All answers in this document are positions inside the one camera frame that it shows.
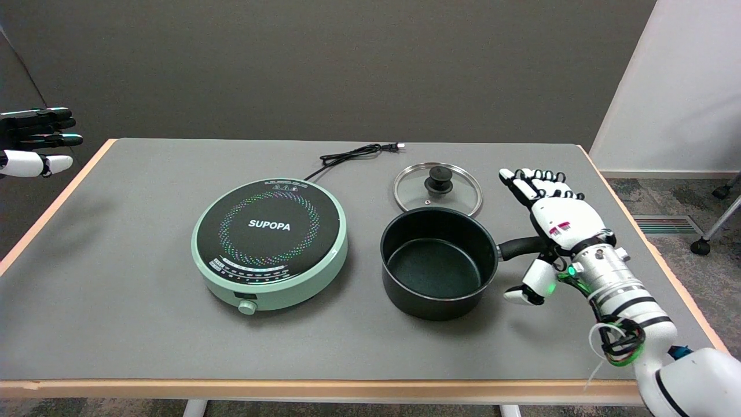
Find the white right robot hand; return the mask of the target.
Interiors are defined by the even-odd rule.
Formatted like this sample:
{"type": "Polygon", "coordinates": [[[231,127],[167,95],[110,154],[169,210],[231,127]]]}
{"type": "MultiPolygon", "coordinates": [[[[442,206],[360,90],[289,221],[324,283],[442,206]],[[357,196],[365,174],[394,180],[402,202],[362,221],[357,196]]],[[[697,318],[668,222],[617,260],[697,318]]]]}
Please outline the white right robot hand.
{"type": "Polygon", "coordinates": [[[504,293],[506,301],[520,305],[542,305],[558,283],[559,265],[564,256],[573,256],[595,244],[616,246],[617,238],[606,227],[600,214],[585,201],[583,193],[574,192],[564,173],[540,169],[500,169],[498,176],[526,206],[530,220],[545,249],[530,264],[522,283],[504,293]]]}

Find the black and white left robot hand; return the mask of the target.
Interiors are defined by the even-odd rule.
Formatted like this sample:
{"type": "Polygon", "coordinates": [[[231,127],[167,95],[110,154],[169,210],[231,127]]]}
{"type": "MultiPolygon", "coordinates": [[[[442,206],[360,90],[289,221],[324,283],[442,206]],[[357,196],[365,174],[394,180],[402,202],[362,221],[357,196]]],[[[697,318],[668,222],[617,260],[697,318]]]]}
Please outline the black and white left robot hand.
{"type": "Polygon", "coordinates": [[[44,154],[40,149],[82,145],[79,134],[64,130],[76,126],[66,107],[34,108],[5,112],[1,116],[1,175],[3,177],[50,177],[71,168],[74,158],[44,154]]]}

